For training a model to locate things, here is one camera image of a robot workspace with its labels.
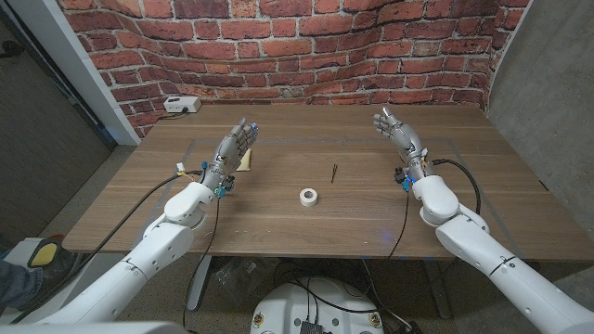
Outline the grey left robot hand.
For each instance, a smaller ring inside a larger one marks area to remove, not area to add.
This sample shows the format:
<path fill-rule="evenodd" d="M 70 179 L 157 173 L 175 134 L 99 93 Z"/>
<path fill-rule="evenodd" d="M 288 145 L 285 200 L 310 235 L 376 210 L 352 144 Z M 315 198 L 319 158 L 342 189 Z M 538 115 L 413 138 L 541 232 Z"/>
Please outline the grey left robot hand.
<path fill-rule="evenodd" d="M 257 123 L 247 124 L 247 119 L 242 118 L 215 150 L 201 183 L 215 191 L 238 169 L 242 158 L 256 140 L 257 133 Z"/>

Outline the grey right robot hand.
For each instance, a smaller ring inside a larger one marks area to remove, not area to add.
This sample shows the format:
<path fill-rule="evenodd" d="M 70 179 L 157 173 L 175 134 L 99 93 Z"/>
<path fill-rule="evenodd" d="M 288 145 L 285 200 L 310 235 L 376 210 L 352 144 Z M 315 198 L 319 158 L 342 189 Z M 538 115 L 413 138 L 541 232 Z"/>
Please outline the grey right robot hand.
<path fill-rule="evenodd" d="M 379 133 L 395 144 L 412 182 L 433 173 L 425 159 L 427 150 L 410 125 L 397 120 L 387 107 L 383 107 L 380 114 L 374 115 L 374 125 Z"/>

